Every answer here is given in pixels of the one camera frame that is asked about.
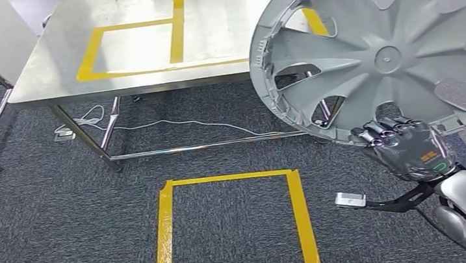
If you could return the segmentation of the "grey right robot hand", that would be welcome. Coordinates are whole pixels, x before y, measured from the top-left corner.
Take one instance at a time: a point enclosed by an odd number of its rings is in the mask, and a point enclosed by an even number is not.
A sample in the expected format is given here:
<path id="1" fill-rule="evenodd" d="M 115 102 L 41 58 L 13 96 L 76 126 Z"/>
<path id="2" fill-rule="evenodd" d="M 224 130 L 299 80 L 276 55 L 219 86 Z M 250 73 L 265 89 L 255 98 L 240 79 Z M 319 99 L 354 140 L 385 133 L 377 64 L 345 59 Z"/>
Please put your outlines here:
<path id="1" fill-rule="evenodd" d="M 456 168 L 452 148 L 438 131 L 420 119 L 384 117 L 350 132 L 366 144 L 367 156 L 403 181 L 430 182 Z"/>

